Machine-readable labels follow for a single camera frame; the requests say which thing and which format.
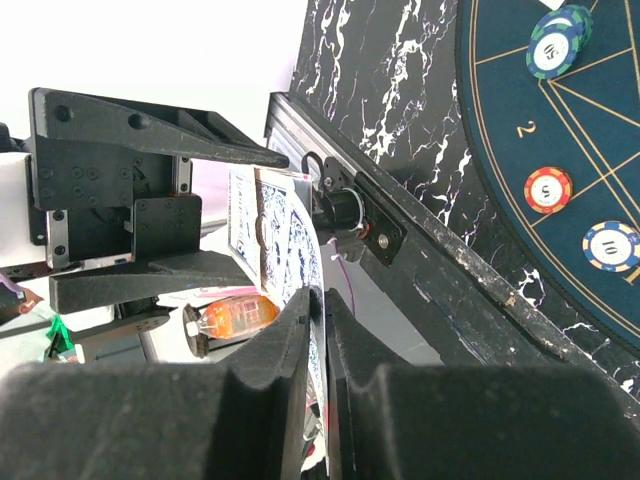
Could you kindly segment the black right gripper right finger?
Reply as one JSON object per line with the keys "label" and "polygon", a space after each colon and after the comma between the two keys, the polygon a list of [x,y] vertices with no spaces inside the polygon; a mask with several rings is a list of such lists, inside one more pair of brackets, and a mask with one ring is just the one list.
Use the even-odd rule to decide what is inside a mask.
{"label": "black right gripper right finger", "polygon": [[415,366],[325,295],[333,479],[635,479],[639,435],[577,368]]}

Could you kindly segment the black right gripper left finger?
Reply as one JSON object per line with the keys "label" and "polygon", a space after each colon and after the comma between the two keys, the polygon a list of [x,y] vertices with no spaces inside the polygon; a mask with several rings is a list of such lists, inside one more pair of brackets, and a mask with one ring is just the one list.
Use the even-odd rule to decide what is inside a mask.
{"label": "black right gripper left finger", "polygon": [[5,479],[296,479],[309,320],[299,290],[217,363],[30,364],[1,384]]}

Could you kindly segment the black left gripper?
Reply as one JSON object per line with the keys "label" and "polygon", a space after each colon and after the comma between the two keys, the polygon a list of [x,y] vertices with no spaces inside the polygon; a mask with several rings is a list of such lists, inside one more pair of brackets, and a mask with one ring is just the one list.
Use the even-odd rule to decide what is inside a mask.
{"label": "black left gripper", "polygon": [[286,155],[214,111],[48,88],[28,98],[31,189],[46,215],[48,266],[121,254],[145,260],[50,277],[55,312],[253,284],[230,256],[193,252],[202,201],[190,192],[190,161],[284,169]]}

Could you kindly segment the orange poker chip stack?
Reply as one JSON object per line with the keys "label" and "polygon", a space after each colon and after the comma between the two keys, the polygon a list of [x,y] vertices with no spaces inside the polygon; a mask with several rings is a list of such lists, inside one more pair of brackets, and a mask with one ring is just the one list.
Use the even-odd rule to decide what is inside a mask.
{"label": "orange poker chip stack", "polygon": [[556,167],[542,167],[532,172],[523,188],[528,206],[540,214],[555,214],[564,209],[573,196],[571,177]]}

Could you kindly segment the blue white poker chip stack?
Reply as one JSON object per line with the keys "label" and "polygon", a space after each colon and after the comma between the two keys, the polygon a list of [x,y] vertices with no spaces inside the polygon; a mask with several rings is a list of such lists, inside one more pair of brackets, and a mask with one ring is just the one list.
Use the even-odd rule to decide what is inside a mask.
{"label": "blue white poker chip stack", "polygon": [[585,233],[582,250],[595,268],[622,273],[639,263],[639,232],[620,221],[601,222]]}

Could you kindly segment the green chips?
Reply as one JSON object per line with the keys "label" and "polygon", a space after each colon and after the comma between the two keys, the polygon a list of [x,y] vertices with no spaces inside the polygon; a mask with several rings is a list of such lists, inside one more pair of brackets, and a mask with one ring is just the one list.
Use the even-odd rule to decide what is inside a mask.
{"label": "green chips", "polygon": [[591,11],[568,4],[544,15],[530,35],[526,66],[537,79],[565,74],[576,61],[593,32]]}

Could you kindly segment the blue playing card box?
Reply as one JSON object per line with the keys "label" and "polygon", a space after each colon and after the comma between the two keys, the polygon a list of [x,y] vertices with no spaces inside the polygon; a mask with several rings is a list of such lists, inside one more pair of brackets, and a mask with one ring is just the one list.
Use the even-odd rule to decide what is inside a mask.
{"label": "blue playing card box", "polygon": [[282,292],[295,197],[311,205],[308,173],[233,166],[228,183],[228,248],[257,286]]}

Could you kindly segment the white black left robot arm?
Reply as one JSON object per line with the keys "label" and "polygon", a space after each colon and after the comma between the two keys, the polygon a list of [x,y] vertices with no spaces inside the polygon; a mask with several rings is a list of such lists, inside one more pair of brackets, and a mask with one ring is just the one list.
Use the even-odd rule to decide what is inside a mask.
{"label": "white black left robot arm", "polygon": [[247,284],[200,248],[193,162],[286,168],[223,116],[48,88],[28,94],[30,135],[1,134],[1,306],[47,278],[59,314]]}

